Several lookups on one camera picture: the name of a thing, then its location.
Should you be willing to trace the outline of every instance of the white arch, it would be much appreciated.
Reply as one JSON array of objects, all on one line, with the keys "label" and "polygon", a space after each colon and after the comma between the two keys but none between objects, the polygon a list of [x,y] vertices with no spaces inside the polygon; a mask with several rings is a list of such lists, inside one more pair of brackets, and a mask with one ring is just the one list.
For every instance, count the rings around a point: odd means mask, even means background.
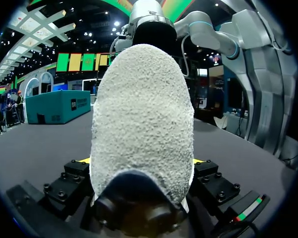
[{"label": "white arch", "polygon": [[[29,85],[29,83],[30,83],[31,81],[33,81],[33,80],[37,81],[38,84],[39,84],[39,80],[38,80],[37,78],[32,78],[32,79],[30,79],[30,80],[28,81],[26,87],[21,91],[21,94],[24,95],[24,98],[27,97],[28,85]],[[25,118],[25,122],[28,122],[28,119],[27,119],[26,100],[24,100],[23,107],[24,107],[24,118]]]},{"label": "white arch", "polygon": [[27,98],[28,85],[29,85],[32,81],[34,81],[34,80],[37,81],[37,82],[38,82],[38,86],[40,86],[40,85],[39,85],[39,79],[37,79],[37,78],[32,78],[32,79],[30,79],[30,80],[28,81],[26,87],[25,87],[25,98]]},{"label": "white arch", "polygon": [[44,72],[41,74],[40,80],[39,80],[39,94],[41,94],[41,84],[42,84],[42,78],[44,77],[44,75],[48,75],[49,79],[51,79],[51,91],[53,91],[53,75],[49,72]]}]

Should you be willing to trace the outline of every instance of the yellow tape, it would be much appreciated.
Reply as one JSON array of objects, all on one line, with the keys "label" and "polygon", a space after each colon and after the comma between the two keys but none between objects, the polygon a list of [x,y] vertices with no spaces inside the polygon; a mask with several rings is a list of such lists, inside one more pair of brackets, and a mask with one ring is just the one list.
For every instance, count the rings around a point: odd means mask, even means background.
[{"label": "yellow tape", "polygon": [[[79,162],[85,162],[85,163],[89,164],[90,163],[90,158],[86,158],[84,160],[79,160]],[[196,164],[197,162],[203,163],[205,161],[193,159],[193,162],[194,162],[194,164]]]}]

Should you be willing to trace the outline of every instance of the red and green indicator strip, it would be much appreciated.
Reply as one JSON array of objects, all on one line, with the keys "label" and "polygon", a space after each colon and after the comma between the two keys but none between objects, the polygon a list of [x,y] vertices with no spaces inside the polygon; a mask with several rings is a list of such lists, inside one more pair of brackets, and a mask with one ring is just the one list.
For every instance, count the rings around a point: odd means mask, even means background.
[{"label": "red and green indicator strip", "polygon": [[262,199],[259,197],[256,199],[255,202],[253,202],[252,205],[250,205],[245,211],[243,211],[238,217],[236,217],[236,221],[242,221],[244,220],[251,212],[253,212],[257,206],[262,202]]}]

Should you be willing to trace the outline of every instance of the green banner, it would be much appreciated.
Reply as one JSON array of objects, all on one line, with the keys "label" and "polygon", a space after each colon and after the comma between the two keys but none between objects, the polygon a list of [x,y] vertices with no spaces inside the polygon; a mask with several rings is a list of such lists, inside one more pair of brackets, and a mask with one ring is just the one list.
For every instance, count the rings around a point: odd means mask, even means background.
[{"label": "green banner", "polygon": [[127,16],[130,16],[131,10],[133,9],[133,5],[128,0],[102,0],[102,1],[118,8]]},{"label": "green banner", "polygon": [[59,53],[58,61],[56,63],[57,72],[65,72],[68,69],[69,54],[68,53]]},{"label": "green banner", "polygon": [[82,71],[92,71],[94,66],[95,54],[84,54],[82,61]]}]

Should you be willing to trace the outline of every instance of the black ceiling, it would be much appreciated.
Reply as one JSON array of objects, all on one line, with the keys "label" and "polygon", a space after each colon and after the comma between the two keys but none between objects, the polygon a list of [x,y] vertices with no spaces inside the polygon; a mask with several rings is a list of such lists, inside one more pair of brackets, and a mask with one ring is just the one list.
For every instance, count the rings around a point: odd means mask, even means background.
[{"label": "black ceiling", "polygon": [[[130,0],[131,4],[134,4],[134,2],[136,2],[136,0]],[[37,68],[56,62],[57,55],[61,52],[109,52],[110,45],[116,36],[115,32],[112,32],[114,22],[120,22],[117,31],[120,30],[122,25],[128,23],[127,15],[100,0],[50,0],[49,4],[40,11],[43,15],[49,17],[61,10],[65,10],[67,14],[64,18],[55,21],[54,24],[57,27],[62,27],[70,23],[75,23],[76,28],[66,33],[70,39],[67,42],[62,42],[57,37],[51,38],[51,41],[54,42],[54,46],[51,48],[45,45],[39,45],[39,47],[43,49],[41,54],[33,52],[33,57],[27,59],[25,63],[21,63],[19,67],[15,68],[14,72],[7,76],[5,78],[6,80],[1,82],[0,85],[13,81],[15,75],[20,78]],[[194,10],[206,12],[210,16],[214,26],[231,19],[232,14],[234,14],[234,11],[221,1],[196,0],[179,19],[182,19]],[[11,29],[5,28],[0,36],[0,62],[10,50],[11,46],[22,37],[21,33],[13,32],[14,31]],[[177,48],[174,54],[180,56],[180,47]],[[194,60],[201,60],[206,54],[210,53],[210,50],[197,48],[188,38],[185,43],[185,52],[188,57]]]}]

